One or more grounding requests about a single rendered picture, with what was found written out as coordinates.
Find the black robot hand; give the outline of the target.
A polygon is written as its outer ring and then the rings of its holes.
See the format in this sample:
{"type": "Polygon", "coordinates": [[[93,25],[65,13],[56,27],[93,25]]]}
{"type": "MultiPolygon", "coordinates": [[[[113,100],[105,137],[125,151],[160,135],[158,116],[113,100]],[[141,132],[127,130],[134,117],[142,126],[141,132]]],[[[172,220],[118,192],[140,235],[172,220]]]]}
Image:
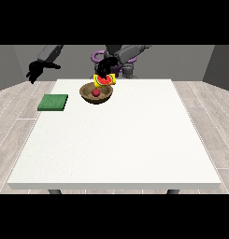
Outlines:
{"type": "Polygon", "coordinates": [[[56,63],[47,63],[41,61],[34,61],[29,64],[29,71],[27,73],[27,77],[29,81],[34,84],[35,81],[43,74],[44,68],[54,68],[60,69],[61,66],[56,63]]]}
{"type": "Polygon", "coordinates": [[[107,78],[107,75],[111,73],[110,67],[117,64],[118,59],[116,57],[105,58],[99,63],[96,73],[100,78],[107,78]]]}

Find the brown wooden bowl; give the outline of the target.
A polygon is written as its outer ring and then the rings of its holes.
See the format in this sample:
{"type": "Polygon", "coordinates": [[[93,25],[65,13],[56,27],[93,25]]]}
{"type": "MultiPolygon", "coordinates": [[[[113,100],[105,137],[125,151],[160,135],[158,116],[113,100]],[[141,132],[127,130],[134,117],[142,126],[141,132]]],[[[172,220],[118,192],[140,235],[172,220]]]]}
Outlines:
{"type": "Polygon", "coordinates": [[[113,88],[111,86],[103,86],[101,88],[96,88],[94,84],[87,83],[84,84],[79,89],[79,94],[88,103],[99,105],[106,102],[111,94],[113,93],[113,88]]]}

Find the green square pad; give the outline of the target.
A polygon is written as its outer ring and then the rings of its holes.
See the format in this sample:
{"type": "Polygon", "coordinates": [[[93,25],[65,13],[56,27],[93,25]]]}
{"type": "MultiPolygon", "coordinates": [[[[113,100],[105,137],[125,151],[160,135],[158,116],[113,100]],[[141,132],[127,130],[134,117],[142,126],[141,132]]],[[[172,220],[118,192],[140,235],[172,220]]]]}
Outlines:
{"type": "Polygon", "coordinates": [[[45,94],[38,107],[38,111],[63,111],[66,101],[68,99],[67,94],[45,94]]]}

